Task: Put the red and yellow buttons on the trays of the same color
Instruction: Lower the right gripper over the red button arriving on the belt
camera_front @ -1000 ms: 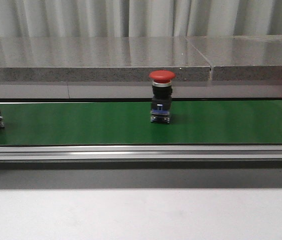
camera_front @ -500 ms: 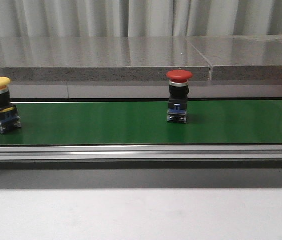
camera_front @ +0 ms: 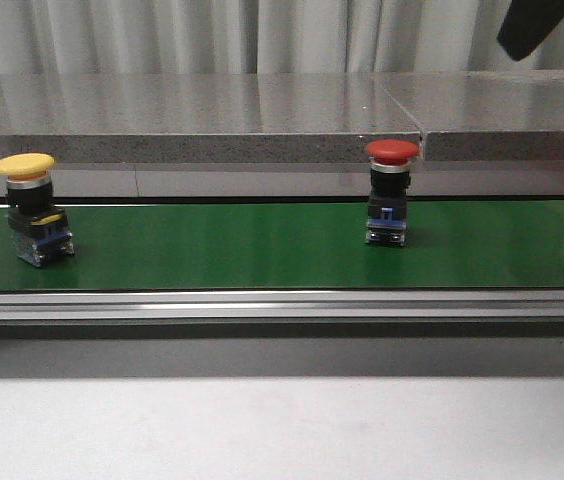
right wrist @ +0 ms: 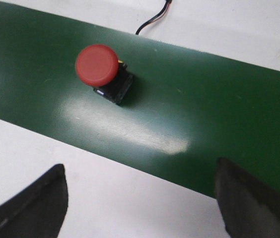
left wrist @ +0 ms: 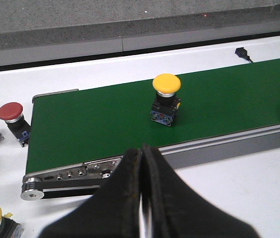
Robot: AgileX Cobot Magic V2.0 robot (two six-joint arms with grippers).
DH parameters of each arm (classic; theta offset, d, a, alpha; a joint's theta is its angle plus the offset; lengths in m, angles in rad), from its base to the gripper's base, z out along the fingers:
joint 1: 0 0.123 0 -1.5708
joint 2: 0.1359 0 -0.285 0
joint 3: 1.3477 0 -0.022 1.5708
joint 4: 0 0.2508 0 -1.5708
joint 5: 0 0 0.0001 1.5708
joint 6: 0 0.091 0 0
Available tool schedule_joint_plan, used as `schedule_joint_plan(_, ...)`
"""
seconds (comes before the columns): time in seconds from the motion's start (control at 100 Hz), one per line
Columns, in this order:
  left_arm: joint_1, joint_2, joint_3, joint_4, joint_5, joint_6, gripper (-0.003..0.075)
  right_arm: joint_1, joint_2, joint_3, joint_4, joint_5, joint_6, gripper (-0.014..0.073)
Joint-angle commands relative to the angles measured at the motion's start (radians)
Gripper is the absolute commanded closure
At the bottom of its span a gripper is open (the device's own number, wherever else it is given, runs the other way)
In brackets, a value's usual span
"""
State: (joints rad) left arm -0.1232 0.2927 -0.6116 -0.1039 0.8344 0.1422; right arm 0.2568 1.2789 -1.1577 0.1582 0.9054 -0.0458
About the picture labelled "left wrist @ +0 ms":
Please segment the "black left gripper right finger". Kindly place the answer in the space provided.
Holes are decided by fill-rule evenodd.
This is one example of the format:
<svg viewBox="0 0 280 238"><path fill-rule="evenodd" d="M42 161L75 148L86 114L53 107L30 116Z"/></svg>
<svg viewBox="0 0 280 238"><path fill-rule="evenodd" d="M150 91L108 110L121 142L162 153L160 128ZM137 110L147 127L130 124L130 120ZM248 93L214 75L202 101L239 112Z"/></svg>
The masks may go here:
<svg viewBox="0 0 280 238"><path fill-rule="evenodd" d="M257 238L255 229L191 189L156 147L142 146L141 192L151 238Z"/></svg>

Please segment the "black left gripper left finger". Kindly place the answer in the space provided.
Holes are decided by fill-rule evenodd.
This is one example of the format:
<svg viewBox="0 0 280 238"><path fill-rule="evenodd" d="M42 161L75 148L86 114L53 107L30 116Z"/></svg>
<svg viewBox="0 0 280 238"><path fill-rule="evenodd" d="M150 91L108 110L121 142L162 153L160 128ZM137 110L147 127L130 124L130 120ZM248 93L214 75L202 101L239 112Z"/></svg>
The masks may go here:
<svg viewBox="0 0 280 238"><path fill-rule="evenodd" d="M138 238L141 152L128 149L107 182L41 238Z"/></svg>

